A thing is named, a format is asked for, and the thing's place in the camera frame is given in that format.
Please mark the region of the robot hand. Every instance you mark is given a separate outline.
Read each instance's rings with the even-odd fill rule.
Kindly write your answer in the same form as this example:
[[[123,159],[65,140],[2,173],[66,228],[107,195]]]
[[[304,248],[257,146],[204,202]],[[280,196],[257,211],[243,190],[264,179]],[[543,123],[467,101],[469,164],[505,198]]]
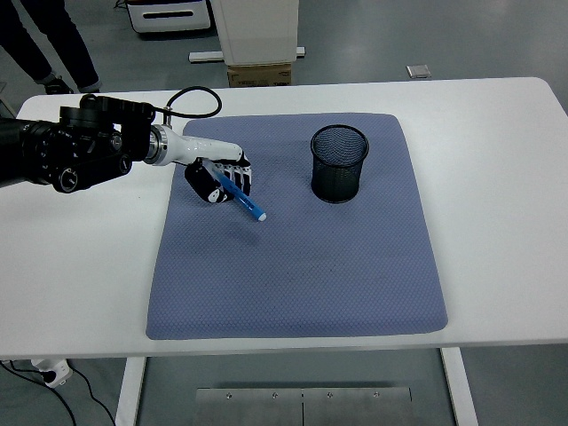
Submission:
[[[213,168],[250,195],[252,168],[240,146],[209,138],[179,136],[173,132],[167,133],[167,140],[165,156],[159,164],[175,162],[184,165],[186,181],[205,202],[222,203],[233,196],[203,165],[204,161],[211,162]]]

